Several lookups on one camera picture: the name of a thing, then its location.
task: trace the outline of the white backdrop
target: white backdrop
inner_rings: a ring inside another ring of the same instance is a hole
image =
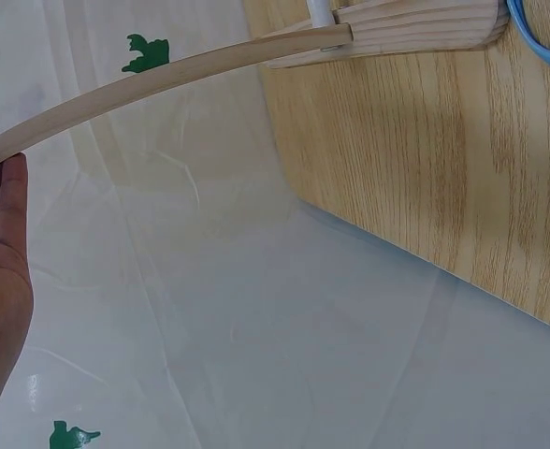
[[[0,132],[247,38],[239,0],[0,2]],[[304,206],[254,68],[28,151],[32,330],[0,448],[550,447],[550,328]]]

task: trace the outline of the green print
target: green print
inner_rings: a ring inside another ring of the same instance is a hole
[[[139,51],[139,56],[124,68],[122,72],[142,73],[159,65],[169,64],[169,42],[164,40],[154,40],[147,42],[141,35],[129,35],[129,50]]]
[[[50,444],[51,449],[80,449],[98,437],[100,432],[85,432],[79,427],[72,427],[67,431],[65,421],[55,421]]]

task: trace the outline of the light wood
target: light wood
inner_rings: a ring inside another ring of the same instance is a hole
[[[352,42],[350,26],[264,37],[192,56],[113,82],[69,100],[0,135],[0,163],[77,124],[167,89],[284,55]]]
[[[414,51],[465,50],[496,40],[509,11],[503,0],[370,0],[333,12],[352,26],[354,42],[335,51],[309,51],[268,63],[271,68]],[[269,36],[308,30],[310,20]]]
[[[245,0],[253,35],[303,3]],[[550,45],[550,1],[525,4]],[[550,325],[550,67],[512,25],[486,51],[261,71],[301,198]]]

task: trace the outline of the curved wooden rod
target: curved wooden rod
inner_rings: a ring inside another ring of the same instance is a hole
[[[269,36],[209,51],[100,87],[0,134],[0,163],[72,126],[147,96],[272,59],[352,42],[350,25]]]

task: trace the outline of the white plastic sheet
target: white plastic sheet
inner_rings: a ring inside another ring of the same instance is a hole
[[[0,132],[247,38],[238,0],[0,2]],[[34,322],[0,448],[550,447],[550,328],[301,205],[255,69],[28,151]]]

